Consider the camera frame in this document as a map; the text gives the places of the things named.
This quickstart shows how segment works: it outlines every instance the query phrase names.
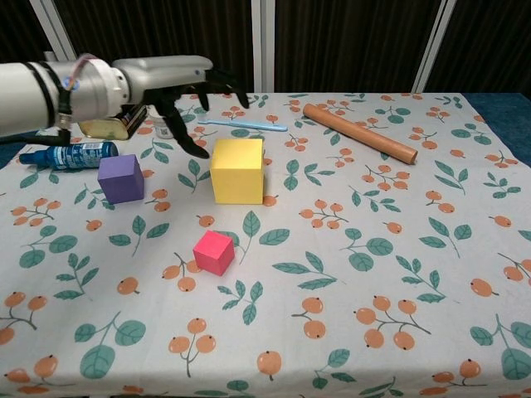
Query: pink cube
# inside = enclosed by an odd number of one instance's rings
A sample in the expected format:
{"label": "pink cube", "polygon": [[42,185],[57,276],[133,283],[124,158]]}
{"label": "pink cube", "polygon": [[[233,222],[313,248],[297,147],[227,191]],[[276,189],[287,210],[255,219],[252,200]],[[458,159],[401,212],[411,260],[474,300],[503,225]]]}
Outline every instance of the pink cube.
{"label": "pink cube", "polygon": [[207,231],[193,248],[197,267],[222,276],[234,259],[234,244],[228,236]]}

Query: brown tube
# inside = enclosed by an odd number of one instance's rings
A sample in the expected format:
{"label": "brown tube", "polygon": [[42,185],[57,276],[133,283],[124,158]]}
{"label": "brown tube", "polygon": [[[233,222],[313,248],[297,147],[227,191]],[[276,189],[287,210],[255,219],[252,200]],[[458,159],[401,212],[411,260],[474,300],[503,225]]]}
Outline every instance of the brown tube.
{"label": "brown tube", "polygon": [[384,137],[378,133],[374,133],[369,129],[365,129],[357,124],[349,122],[335,114],[331,114],[318,107],[307,104],[303,109],[304,116],[315,120],[331,129],[337,130],[344,135],[358,140],[369,147],[377,149],[380,152],[386,153],[398,160],[407,164],[415,163],[418,151],[403,143],[398,143],[390,138]]}

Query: toothbrush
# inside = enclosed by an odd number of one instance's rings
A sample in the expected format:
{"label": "toothbrush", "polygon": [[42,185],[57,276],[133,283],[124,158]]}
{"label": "toothbrush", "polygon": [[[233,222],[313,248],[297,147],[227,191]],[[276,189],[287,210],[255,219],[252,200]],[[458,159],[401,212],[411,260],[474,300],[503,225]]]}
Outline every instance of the toothbrush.
{"label": "toothbrush", "polygon": [[245,127],[249,129],[260,129],[260,130],[272,130],[272,131],[288,131],[287,126],[282,126],[280,124],[269,124],[262,122],[244,122],[236,120],[214,120],[207,119],[204,114],[199,114],[197,118],[199,124],[220,124],[222,126],[232,126],[232,127]]}

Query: black curtain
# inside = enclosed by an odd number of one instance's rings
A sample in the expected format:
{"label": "black curtain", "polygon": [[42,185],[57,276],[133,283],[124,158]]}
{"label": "black curtain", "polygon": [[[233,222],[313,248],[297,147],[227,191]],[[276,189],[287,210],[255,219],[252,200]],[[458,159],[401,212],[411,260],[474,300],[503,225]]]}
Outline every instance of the black curtain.
{"label": "black curtain", "polygon": [[277,0],[277,91],[409,92],[440,1]]}
{"label": "black curtain", "polygon": [[28,0],[0,0],[0,63],[43,61],[50,43]]}
{"label": "black curtain", "polygon": [[253,88],[250,0],[55,0],[78,54],[197,54]]}
{"label": "black curtain", "polygon": [[531,1],[458,0],[426,91],[531,98]]}

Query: spray bottle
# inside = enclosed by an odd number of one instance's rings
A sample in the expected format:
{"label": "spray bottle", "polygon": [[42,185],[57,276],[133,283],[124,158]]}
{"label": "spray bottle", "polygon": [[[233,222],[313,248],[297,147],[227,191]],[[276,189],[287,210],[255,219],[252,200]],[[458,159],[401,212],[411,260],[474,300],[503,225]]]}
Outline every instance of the spray bottle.
{"label": "spray bottle", "polygon": [[49,147],[44,151],[23,153],[19,156],[19,160],[22,164],[36,164],[66,170],[98,168],[102,158],[111,156],[118,156],[118,149],[114,143],[77,143],[70,147]]}

